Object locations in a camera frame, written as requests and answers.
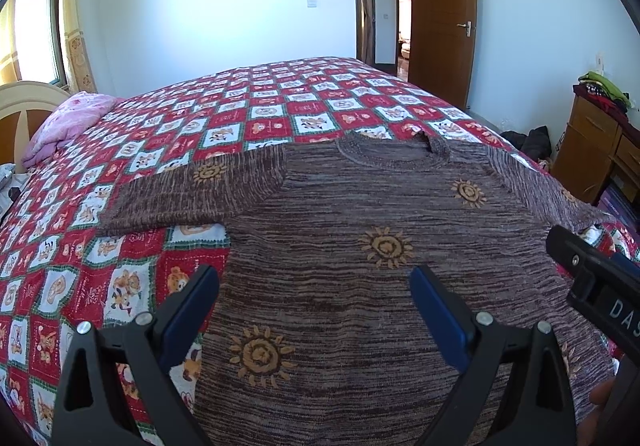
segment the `pink blanket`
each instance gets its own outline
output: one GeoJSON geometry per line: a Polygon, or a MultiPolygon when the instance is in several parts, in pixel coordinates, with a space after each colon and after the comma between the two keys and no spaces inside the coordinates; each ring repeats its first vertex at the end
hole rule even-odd
{"type": "Polygon", "coordinates": [[[37,165],[69,145],[119,101],[113,96],[88,92],[79,92],[65,100],[33,134],[22,158],[24,167],[37,165]]]}

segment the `bed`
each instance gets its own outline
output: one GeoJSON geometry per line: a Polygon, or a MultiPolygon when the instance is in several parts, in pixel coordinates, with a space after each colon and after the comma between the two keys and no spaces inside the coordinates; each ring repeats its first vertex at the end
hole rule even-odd
{"type": "MultiPolygon", "coordinates": [[[[126,323],[179,290],[199,264],[225,266],[229,241],[220,225],[97,238],[100,212],[121,185],[221,153],[350,130],[379,138],[424,131],[501,147],[537,166],[446,101],[334,57],[236,68],[143,94],[39,165],[0,229],[0,392],[34,440],[47,444],[80,321],[126,323]]],[[[622,226],[591,227],[583,238],[638,260],[622,226]]],[[[170,373],[192,410],[200,348],[196,341],[170,373]]],[[[118,371],[143,437],[158,444],[128,367],[118,371]]]]}
{"type": "Polygon", "coordinates": [[[60,87],[35,81],[0,86],[0,163],[17,163],[29,140],[50,113],[70,94],[60,87]]]}

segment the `finger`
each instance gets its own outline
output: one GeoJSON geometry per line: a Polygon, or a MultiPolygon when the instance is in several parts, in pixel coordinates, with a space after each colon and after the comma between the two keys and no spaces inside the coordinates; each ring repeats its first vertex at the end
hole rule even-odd
{"type": "Polygon", "coordinates": [[[589,394],[589,401],[593,404],[607,404],[615,381],[616,378],[611,378],[598,384],[589,394]]]}
{"type": "Polygon", "coordinates": [[[602,414],[601,408],[596,408],[578,425],[578,446],[590,446],[596,438],[598,419],[602,414]]]}

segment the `wooden door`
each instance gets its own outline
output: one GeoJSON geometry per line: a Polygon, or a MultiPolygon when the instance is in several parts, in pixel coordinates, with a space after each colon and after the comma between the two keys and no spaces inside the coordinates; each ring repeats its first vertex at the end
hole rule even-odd
{"type": "Polygon", "coordinates": [[[466,108],[478,0],[412,0],[409,81],[466,108]]]}
{"type": "Polygon", "coordinates": [[[373,67],[376,64],[376,0],[360,0],[362,13],[360,29],[362,31],[361,60],[373,67]]]}

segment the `blue gripper pad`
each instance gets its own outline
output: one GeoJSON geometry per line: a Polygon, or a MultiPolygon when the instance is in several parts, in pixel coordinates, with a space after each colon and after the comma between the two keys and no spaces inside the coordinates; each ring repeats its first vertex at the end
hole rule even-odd
{"type": "Polygon", "coordinates": [[[411,295],[447,365],[464,374],[471,362],[470,346],[476,334],[472,313],[458,295],[448,291],[426,266],[409,277],[411,295]]]}
{"type": "Polygon", "coordinates": [[[169,295],[160,306],[158,312],[171,297],[179,297],[178,301],[182,298],[174,317],[162,333],[162,349],[158,357],[162,372],[168,373],[172,366],[184,361],[219,290],[220,280],[215,268],[200,266],[185,288],[180,293],[169,295]]]}

